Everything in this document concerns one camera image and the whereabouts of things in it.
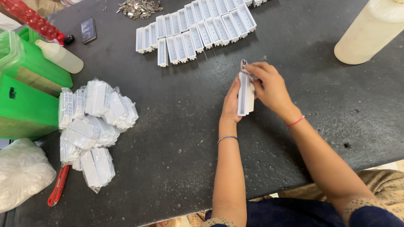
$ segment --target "white cylindrical container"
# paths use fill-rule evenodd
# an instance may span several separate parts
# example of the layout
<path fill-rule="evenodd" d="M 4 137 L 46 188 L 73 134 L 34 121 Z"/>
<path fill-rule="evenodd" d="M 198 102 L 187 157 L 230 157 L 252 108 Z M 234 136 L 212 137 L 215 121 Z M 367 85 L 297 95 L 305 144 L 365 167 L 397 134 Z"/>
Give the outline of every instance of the white cylindrical container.
<path fill-rule="evenodd" d="M 84 62 L 57 43 L 35 41 L 41 48 L 44 57 L 70 73 L 78 73 L 84 67 Z"/>
<path fill-rule="evenodd" d="M 340 41 L 334 54 L 355 65 L 371 59 L 404 29 L 404 0 L 369 0 Z"/>

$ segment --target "black table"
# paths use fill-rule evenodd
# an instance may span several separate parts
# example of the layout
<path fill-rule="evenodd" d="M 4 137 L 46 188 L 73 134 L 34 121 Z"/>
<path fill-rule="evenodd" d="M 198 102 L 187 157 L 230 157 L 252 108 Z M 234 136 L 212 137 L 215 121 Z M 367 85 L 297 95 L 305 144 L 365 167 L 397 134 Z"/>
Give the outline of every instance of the black table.
<path fill-rule="evenodd" d="M 292 100 L 354 170 L 404 158 L 404 34 L 361 65 L 333 54 L 367 0 L 271 0 L 250 8 L 258 26 L 246 38 L 166 68 L 156 51 L 135 52 L 136 29 L 190 0 L 162 1 L 162 12 L 135 21 L 116 14 L 119 2 L 85 0 L 50 16 L 77 38 L 68 49 L 85 62 L 72 75 L 73 91 L 97 77 L 136 101 L 138 122 L 110 148 L 116 176 L 95 194 L 71 170 L 59 203 L 46 204 L 53 183 L 17 208 L 15 226 L 139 226 L 210 209 L 221 107 L 241 59 L 274 65 Z M 80 23 L 88 18 L 97 39 L 83 45 Z M 59 135 L 39 140 L 56 170 Z M 260 101 L 238 136 L 248 199 L 311 182 L 286 127 Z"/>

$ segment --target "pile of metal parts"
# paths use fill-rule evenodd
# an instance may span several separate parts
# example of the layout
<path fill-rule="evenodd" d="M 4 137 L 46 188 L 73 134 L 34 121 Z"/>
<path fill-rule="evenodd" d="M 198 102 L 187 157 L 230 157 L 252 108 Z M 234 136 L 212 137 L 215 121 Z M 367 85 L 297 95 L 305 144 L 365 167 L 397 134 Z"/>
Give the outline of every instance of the pile of metal parts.
<path fill-rule="evenodd" d="M 147 19 L 156 11 L 163 10 L 163 7 L 160 7 L 161 1 L 155 3 L 154 1 L 148 0 L 126 0 L 124 3 L 119 5 L 118 11 L 123 12 L 124 15 L 132 18 L 132 20 L 136 20 L 137 18 Z"/>

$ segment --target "woman's left hand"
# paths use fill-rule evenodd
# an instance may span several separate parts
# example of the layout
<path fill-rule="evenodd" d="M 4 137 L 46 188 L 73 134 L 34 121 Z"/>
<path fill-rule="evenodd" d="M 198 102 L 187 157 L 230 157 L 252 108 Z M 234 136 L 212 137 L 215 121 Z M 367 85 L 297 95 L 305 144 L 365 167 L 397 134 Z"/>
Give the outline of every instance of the woman's left hand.
<path fill-rule="evenodd" d="M 238 123 L 242 116 L 237 116 L 237 107 L 238 107 L 238 98 L 237 94 L 240 89 L 240 79 L 238 78 L 238 74 L 233 81 L 227 95 L 225 97 L 225 101 L 223 103 L 223 110 L 221 119 L 231 119 L 235 123 Z"/>

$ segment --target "mobile phone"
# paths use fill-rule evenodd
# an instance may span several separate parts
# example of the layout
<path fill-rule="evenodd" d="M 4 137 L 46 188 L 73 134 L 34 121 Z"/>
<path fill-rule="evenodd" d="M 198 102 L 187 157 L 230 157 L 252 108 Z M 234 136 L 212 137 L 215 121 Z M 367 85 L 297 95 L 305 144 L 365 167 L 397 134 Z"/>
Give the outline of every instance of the mobile phone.
<path fill-rule="evenodd" d="M 83 44 L 86 44 L 97 38 L 93 18 L 88 19 L 81 23 L 81 36 L 83 37 Z"/>

